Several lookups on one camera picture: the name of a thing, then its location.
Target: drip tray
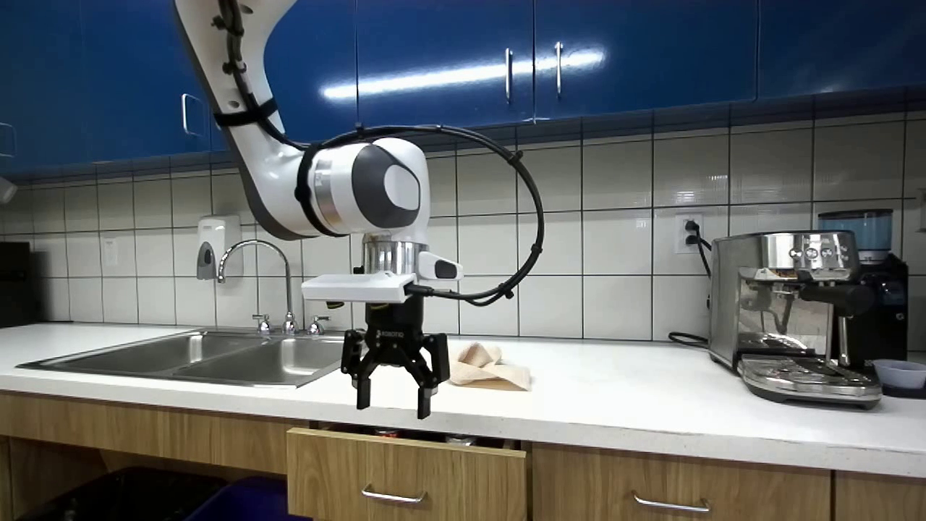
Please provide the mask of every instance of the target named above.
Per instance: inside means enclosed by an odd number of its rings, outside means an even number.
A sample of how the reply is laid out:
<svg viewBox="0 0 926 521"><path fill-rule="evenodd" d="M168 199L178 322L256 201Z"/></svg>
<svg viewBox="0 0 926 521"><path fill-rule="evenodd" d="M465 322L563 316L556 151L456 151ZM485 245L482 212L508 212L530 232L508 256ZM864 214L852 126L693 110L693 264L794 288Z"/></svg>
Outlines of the drip tray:
<svg viewBox="0 0 926 521"><path fill-rule="evenodd" d="M767 400L852 407L880 401L873 378L834 368L815 356L744 356L738 372L753 394Z"/></svg>

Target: cloth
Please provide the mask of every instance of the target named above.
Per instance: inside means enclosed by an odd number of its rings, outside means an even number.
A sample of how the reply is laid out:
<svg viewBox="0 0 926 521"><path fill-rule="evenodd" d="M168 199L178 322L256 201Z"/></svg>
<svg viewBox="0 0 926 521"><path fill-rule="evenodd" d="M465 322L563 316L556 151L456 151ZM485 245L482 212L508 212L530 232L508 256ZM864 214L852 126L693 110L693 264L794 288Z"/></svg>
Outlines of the cloth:
<svg viewBox="0 0 926 521"><path fill-rule="evenodd" d="M533 377L525 368L505 365L496 346L469 343L452 362L452 385L525 390Z"/></svg>

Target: kitchen counter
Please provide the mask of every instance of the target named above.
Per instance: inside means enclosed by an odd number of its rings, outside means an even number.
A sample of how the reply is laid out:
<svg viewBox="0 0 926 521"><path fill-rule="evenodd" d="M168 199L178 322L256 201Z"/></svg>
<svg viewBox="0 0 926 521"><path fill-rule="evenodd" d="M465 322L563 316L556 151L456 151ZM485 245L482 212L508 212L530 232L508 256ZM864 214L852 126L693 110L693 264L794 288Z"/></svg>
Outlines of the kitchen counter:
<svg viewBox="0 0 926 521"><path fill-rule="evenodd" d="M702 349L671 343L590 343L482 339L530 368L530 390L440 385L433 413L414 416L404 371L373 372L373 404L353 407L353 385L330 372L313 385L194 385L125 377L23 371L20 362L181 333L177 327L29 324L0 329L0 390L187 411L420 427L590 447L926 476L926 400L871 411L783 404L753 397ZM452 339L452 353L470 339Z"/></svg>

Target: white tile wall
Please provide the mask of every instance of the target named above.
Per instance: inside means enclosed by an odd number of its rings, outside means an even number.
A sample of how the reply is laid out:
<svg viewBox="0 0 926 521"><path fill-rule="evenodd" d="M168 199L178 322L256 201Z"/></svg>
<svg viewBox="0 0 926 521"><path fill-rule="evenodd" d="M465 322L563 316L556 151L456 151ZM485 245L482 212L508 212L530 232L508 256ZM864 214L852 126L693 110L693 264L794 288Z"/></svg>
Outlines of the white tile wall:
<svg viewBox="0 0 926 521"><path fill-rule="evenodd" d="M807 227L831 207L894 207L894 248L912 267L912 340L926 349L926 113L725 123L520 144L547 206L544 256L512 301L478 309L427 301L426 329L469 335L666 339L706 333L709 278L682 220L702 236ZM502 280L530 252L525 191L491 154L430 157L430 248L462 264L473 293ZM301 301L301 280L350 271L359 241L274 241L256 232L235 168L23 184L0 206L0 241L32 241L51 322L249 327L281 322L278 254L242 245L227 284L195 280L195 220L237 214L245 236L272 241L291 264L294 316L360 324L360 307Z"/></svg>

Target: faucet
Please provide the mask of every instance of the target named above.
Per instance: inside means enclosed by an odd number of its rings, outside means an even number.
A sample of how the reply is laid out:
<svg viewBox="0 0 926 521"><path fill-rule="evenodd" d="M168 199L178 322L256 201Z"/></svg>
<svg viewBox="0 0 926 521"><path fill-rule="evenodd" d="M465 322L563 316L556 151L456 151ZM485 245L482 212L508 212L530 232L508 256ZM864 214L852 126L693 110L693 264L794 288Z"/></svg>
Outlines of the faucet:
<svg viewBox="0 0 926 521"><path fill-rule="evenodd" d="M223 254L223 261L219 261L219 269L213 271L213 280L216 284L224 284L224 264L230 261L230 254L240 248L240 245L268 245L272 252L278 252L281 254L281 261L284 261L284 275L285 275L285 316L284 316L284 329L285 329L285 335L294 335L294 316L291 316L291 278L290 278L290 256L284 254L284 248L281 245L274 245L274 243L268 243L268 241L237 241L237 243L230 243L230 248ZM265 322L265 316L256 316L255 311L255 317L256 317L256 329L263 333L263 335L268 335L268 322Z"/></svg>

